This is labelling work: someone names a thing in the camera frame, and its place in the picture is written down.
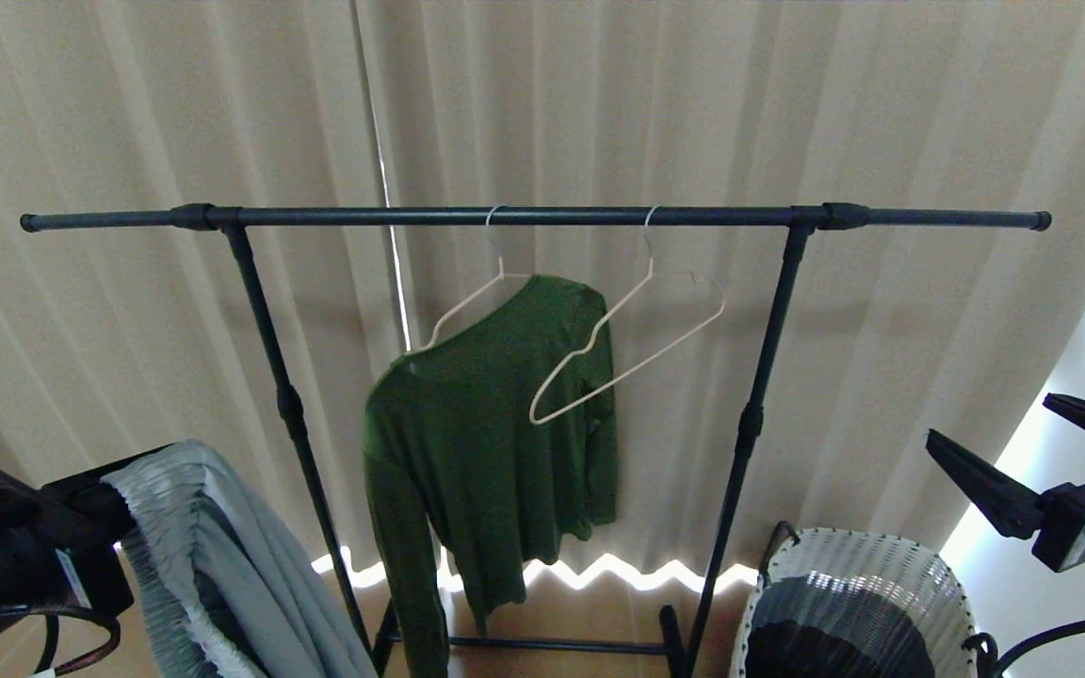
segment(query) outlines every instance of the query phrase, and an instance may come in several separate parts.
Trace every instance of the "white hanger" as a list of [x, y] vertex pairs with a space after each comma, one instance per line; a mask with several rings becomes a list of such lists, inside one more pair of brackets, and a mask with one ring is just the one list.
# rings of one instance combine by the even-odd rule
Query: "white hanger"
[[597, 334], [602, 330], [602, 327], [607, 322], [611, 321], [611, 318], [614, 317], [614, 314], [616, 314], [618, 309], [622, 308], [622, 306], [627, 304], [627, 302], [630, 299], [630, 296], [636, 296], [636, 293], [639, 291], [639, 289], [642, 289], [642, 286], [644, 286], [644, 284], [650, 282], [653, 278], [658, 278], [658, 276], [654, 274], [655, 258], [654, 258], [654, 252], [651, 248], [651, 240], [650, 238], [647, 236], [647, 229], [651, 228], [651, 215], [655, 214], [655, 210], [658, 210], [659, 208], [660, 208], [659, 205], [651, 207], [651, 210], [647, 213], [647, 218], [644, 219], [644, 222], [642, 222], [642, 239], [647, 242], [647, 277], [642, 279], [641, 282], [636, 284], [634, 289], [630, 289], [629, 292], [625, 293], [625, 296], [622, 296], [622, 300], [620, 300], [618, 304], [614, 304], [614, 308], [610, 309], [605, 315], [603, 315], [602, 318], [600, 318], [600, 320], [597, 321], [597, 324], [593, 325], [593, 335], [589, 336], [589, 344], [587, 346], [580, 348], [580, 350], [578, 351], [573, 351], [567, 354], [567, 356], [564, 356], [563, 360], [560, 360], [560, 364], [554, 366], [554, 370], [551, 370], [551, 374], [547, 375], [546, 382], [542, 382], [542, 386], [539, 386], [537, 394], [534, 394], [534, 400], [531, 401], [531, 424], [546, 424], [546, 422], [551, 421], [552, 419], [561, 415], [561, 413], [567, 412], [570, 409], [577, 407], [577, 405], [585, 404], [587, 402], [587, 400], [595, 398], [595, 396], [598, 396], [600, 392], [605, 389], [611, 389], [611, 387], [614, 386], [615, 383], [622, 382], [625, 378], [630, 376], [630, 374], [634, 374], [634, 372], [636, 372], [636, 370], [638, 370], [642, 366], [650, 363], [651, 360], [659, 359], [660, 356], [666, 354], [668, 350], [672, 350], [672, 348], [675, 347], [677, 344], [680, 344], [681, 342], [684, 342], [684, 340], [688, 340], [689, 336], [697, 334], [697, 332], [699, 330], [702, 330], [703, 327], [711, 324], [711, 322], [714, 322], [715, 318], [720, 317], [720, 315], [723, 315], [723, 311], [727, 309], [727, 293], [724, 292], [723, 284], [718, 284], [718, 281], [712, 279], [710, 276], [705, 276], [705, 278], [699, 280], [698, 276], [694, 274], [692, 270], [681, 270], [681, 271], [676, 271], [676, 273], [666, 273], [659, 276], [659, 278], [671, 278], [671, 276], [675, 274], [688, 274], [689, 278], [693, 279], [693, 283], [697, 284], [701, 284], [702, 282], [705, 282], [705, 280], [710, 280], [710, 282], [714, 283], [715, 287], [718, 287], [718, 299], [719, 299], [718, 310], [715, 311], [714, 315], [712, 315], [712, 317], [706, 318], [702, 322], [699, 322], [697, 327], [693, 327], [693, 330], [689, 330], [685, 334], [677, 336], [675, 342], [668, 344], [667, 346], [664, 346], [659, 351], [652, 354], [649, 357], [649, 359], [642, 360], [639, 364], [634, 366], [628, 370], [625, 370], [625, 372], [623, 372], [622, 374], [617, 374], [617, 376], [611, 379], [611, 381], [608, 381], [607, 383], [603, 383], [602, 386], [598, 386], [597, 389], [593, 389], [593, 392], [590, 392], [590, 394], [583, 396], [578, 400], [575, 400], [575, 402], [564, 405], [564, 407], [557, 409], [557, 411], [554, 412], [548, 413], [548, 415], [542, 417], [541, 419], [539, 419], [537, 413], [535, 413], [535, 411], [539, 407], [539, 399], [542, 399], [542, 394], [544, 392], [546, 392], [547, 386], [550, 386], [551, 382], [554, 382], [554, 378], [559, 376], [560, 371], [564, 368], [564, 366], [566, 366], [574, 357], [583, 356], [586, 353], [593, 350], [593, 345], [597, 344]]
[[425, 348], [430, 348], [438, 342], [438, 333], [443, 330], [443, 323], [449, 320], [449, 318], [451, 318], [455, 314], [460, 312], [460, 310], [463, 309], [463, 306], [471, 304], [471, 300], [475, 299], [475, 297], [487, 292], [488, 289], [494, 286], [494, 284], [499, 283], [501, 280], [507, 278], [532, 278], [532, 276], [534, 276], [529, 273], [505, 273], [505, 258], [500, 254], [500, 244], [496, 243], [496, 240], [492, 236], [492, 215], [495, 215], [496, 210], [499, 210], [500, 207], [508, 206], [509, 205], [497, 205], [494, 209], [488, 210], [488, 217], [483, 219], [483, 228], [485, 228], [485, 232], [488, 236], [488, 243], [492, 243], [492, 247], [496, 251], [496, 278], [489, 280], [485, 286], [477, 289], [475, 292], [471, 292], [470, 295], [467, 296], [467, 299], [461, 300], [460, 304], [455, 306], [455, 308], [445, 312], [443, 318], [438, 318], [438, 324], [434, 325], [434, 334], [430, 336], [430, 343], [419, 348], [419, 351], [424, 351]]

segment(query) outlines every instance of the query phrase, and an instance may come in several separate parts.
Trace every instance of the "white wall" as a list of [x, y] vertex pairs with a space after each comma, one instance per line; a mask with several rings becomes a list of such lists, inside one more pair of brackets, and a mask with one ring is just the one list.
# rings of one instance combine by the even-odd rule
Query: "white wall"
[[[1085, 398], [1085, 315], [1054, 370], [1046, 391]], [[963, 432], [946, 432], [965, 440]], [[1024, 417], [997, 464], [1036, 490], [1085, 482], [1085, 433], [1041, 407]], [[979, 626], [1006, 652], [1021, 639], [1085, 618], [1085, 565], [1057, 575], [1031, 553], [1031, 541], [1004, 539], [973, 507], [943, 554], [972, 602]], [[1085, 675], [1085, 636], [1060, 640], [1025, 655], [1009, 675], [1062, 678]]]

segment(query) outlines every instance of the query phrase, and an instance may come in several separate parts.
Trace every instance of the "tile floor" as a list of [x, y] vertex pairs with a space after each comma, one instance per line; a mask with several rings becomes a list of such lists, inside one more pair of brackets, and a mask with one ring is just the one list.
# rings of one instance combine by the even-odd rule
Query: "tile floor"
[[[333, 587], [336, 579], [327, 576]], [[748, 600], [749, 588], [737, 584], [716, 597], [711, 613], [699, 677], [726, 677], [731, 665], [731, 644], [739, 618]], [[383, 585], [358, 589], [359, 609], [367, 627], [374, 628], [387, 604], [387, 588]], [[659, 613], [663, 604], [672, 604], [680, 618], [681, 634], [689, 635], [697, 593], [684, 585], [671, 581], [651, 591], [637, 591], [615, 575], [602, 575], [588, 587], [576, 591], [554, 575], [542, 574], [529, 587], [529, 600], [521, 605], [507, 605], [489, 618], [489, 634], [505, 637], [557, 637], [557, 639], [637, 640], [661, 642]], [[474, 623], [461, 593], [455, 597], [456, 627], [463, 635], [474, 634]], [[137, 605], [120, 617], [125, 642], [99, 665], [78, 673], [79, 678], [156, 677], [148, 652], [145, 630]], [[97, 628], [77, 623], [61, 626], [58, 662], [69, 660], [84, 648], [102, 642]], [[26, 621], [0, 636], [0, 678], [29, 675], [43, 643], [43, 624]], [[456, 662], [468, 678], [490, 678], [513, 675], [521, 678], [560, 677], [638, 677], [662, 678], [667, 675], [663, 657], [603, 655], [603, 653], [561, 653], [538, 651], [495, 651], [495, 649], [456, 648]], [[387, 678], [408, 677], [404, 651], [397, 645], [388, 663]]]

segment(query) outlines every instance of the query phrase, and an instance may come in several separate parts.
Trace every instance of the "laundry basket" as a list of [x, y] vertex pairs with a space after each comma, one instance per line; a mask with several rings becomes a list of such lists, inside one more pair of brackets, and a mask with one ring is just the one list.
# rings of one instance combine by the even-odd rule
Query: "laundry basket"
[[976, 676], [975, 653], [961, 648], [974, 634], [965, 591], [924, 546], [789, 528], [766, 566], [739, 626], [731, 678]]

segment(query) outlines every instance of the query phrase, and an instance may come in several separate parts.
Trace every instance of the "hanger hook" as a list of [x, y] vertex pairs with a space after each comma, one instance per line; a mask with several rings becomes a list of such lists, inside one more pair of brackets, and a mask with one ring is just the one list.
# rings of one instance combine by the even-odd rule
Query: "hanger hook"
[[488, 216], [483, 219], [483, 234], [485, 234], [488, 238], [488, 243], [492, 244], [492, 251], [496, 253], [496, 257], [498, 259], [501, 258], [500, 243], [496, 241], [496, 238], [492, 236], [492, 215], [495, 215], [496, 210], [499, 210], [500, 207], [508, 207], [508, 206], [509, 205], [497, 205], [495, 207], [492, 207], [492, 209], [488, 210]]
[[655, 214], [662, 205], [655, 205], [647, 212], [647, 218], [642, 219], [642, 240], [647, 243], [647, 258], [654, 257], [654, 251], [651, 248], [651, 236], [647, 235], [647, 229], [651, 228], [651, 215]]

